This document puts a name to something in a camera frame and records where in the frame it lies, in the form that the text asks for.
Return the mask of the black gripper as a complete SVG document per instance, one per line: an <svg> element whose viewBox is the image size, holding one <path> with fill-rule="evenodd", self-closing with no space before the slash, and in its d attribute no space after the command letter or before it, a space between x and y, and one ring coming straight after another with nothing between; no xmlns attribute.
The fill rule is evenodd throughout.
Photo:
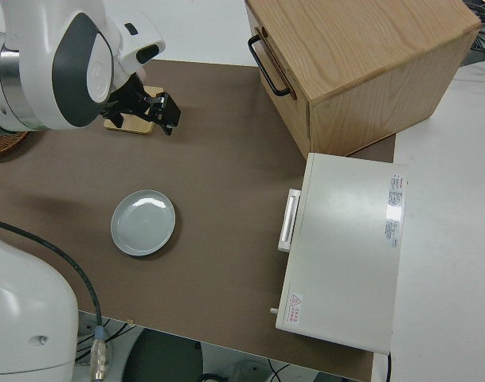
<svg viewBox="0 0 485 382"><path fill-rule="evenodd" d="M167 92L158 94L158 105L151 106L151 99L152 96L144 90L140 78L130 77L121 88L108 97L101 116L110 120L117 128L121 128L123 115L135 115L146 122L159 125L165 135L171 135L174 126L179 124L180 108Z"/></svg>

